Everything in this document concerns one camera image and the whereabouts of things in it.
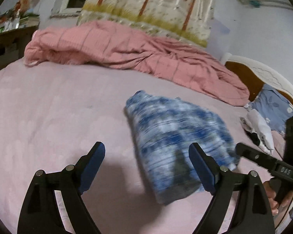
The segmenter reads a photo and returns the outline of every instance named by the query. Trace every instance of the pink blanket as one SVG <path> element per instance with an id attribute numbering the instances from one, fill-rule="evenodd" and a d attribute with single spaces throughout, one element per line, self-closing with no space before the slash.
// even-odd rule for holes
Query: pink blanket
<path id="1" fill-rule="evenodd" d="M 230 105 L 243 106 L 249 102 L 249 90 L 238 76 L 208 53 L 175 39 L 152 37 L 110 21 L 39 30 L 26 47 L 25 60 L 28 66 L 44 61 L 96 62 L 110 68 L 135 69 Z"/>

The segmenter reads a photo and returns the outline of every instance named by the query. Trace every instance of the white headboard frame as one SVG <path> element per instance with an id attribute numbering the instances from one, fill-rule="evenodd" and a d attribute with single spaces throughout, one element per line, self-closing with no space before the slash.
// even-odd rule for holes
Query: white headboard frame
<path id="1" fill-rule="evenodd" d="M 293 99 L 293 85 L 271 67 L 243 56 L 225 53 L 221 59 L 223 65 L 227 61 L 238 62 L 247 66 L 252 72 L 264 83 L 271 85 L 273 88 L 287 93 Z"/>

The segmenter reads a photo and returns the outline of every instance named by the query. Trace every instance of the headboard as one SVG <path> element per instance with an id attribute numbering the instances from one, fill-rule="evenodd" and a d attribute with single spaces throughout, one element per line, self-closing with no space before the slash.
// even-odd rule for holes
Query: headboard
<path id="1" fill-rule="evenodd" d="M 263 87 L 269 84 L 293 104 L 293 85 L 269 66 L 238 55 L 226 53 L 221 63 L 237 74 L 250 91 L 249 100 L 253 101 Z"/>

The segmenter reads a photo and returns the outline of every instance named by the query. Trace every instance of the bed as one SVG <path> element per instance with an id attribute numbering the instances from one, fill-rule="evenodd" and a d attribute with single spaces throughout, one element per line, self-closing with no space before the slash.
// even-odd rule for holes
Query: bed
<path id="1" fill-rule="evenodd" d="M 293 104 L 293 85 L 268 66 L 230 54 L 222 63 L 249 88 L 250 100 L 265 82 Z M 243 107 L 133 70 L 51 62 L 29 68 L 18 60 L 0 71 L 0 219 L 12 234 L 35 172 L 57 172 L 74 164 L 96 141 L 105 144 L 106 157 L 82 198 L 103 234 L 193 232 L 211 195 L 196 193 L 166 207 L 156 203 L 136 161 L 124 114 L 126 100 L 138 90 L 206 107 L 224 120 L 236 143 L 254 146 L 240 125 L 239 118 L 247 113 Z M 266 170 L 241 159 L 237 171 L 251 170 L 262 181 L 270 178 Z M 221 233 L 230 224 L 236 199 L 233 195 Z M 73 232 L 60 197 L 58 205 L 67 230 Z"/>

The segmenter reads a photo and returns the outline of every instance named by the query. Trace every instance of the blue floral pillow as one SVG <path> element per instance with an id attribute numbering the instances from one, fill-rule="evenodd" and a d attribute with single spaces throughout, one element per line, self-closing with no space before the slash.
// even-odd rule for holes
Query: blue floral pillow
<path id="1" fill-rule="evenodd" d="M 277 90 L 264 84 L 256 99 L 246 107 L 256 109 L 271 130 L 285 134 L 285 122 L 293 116 L 293 106 Z"/>

